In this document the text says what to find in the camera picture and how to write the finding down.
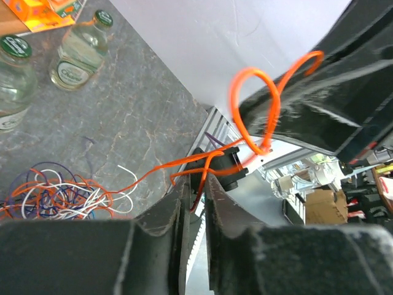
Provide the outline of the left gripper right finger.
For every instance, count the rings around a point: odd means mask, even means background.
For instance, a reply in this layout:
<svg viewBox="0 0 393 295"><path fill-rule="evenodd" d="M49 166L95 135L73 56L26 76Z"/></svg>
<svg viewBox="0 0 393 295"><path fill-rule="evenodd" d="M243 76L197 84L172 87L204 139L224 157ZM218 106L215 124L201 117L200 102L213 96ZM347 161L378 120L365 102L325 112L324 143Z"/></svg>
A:
<svg viewBox="0 0 393 295"><path fill-rule="evenodd" d="M214 175L205 184L215 294L391 294L392 235L381 226L269 226Z"/></svg>

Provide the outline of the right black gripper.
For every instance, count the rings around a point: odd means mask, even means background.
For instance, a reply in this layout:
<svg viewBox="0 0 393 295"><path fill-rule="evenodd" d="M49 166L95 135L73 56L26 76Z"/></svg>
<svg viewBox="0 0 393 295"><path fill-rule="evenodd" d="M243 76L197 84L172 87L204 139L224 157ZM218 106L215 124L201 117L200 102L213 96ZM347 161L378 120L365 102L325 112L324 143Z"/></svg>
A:
<svg viewBox="0 0 393 295"><path fill-rule="evenodd" d="M392 2L351 1L281 93L273 138L354 163L392 138Z"/></svg>

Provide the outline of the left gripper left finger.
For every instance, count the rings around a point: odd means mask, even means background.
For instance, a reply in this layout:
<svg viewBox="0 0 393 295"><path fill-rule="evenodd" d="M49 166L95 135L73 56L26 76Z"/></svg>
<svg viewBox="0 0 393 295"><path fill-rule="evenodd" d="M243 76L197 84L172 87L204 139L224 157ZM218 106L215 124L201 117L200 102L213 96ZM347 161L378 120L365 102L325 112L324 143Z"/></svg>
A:
<svg viewBox="0 0 393 295"><path fill-rule="evenodd" d="M184 294L190 179L134 219L1 226L2 294Z"/></svg>

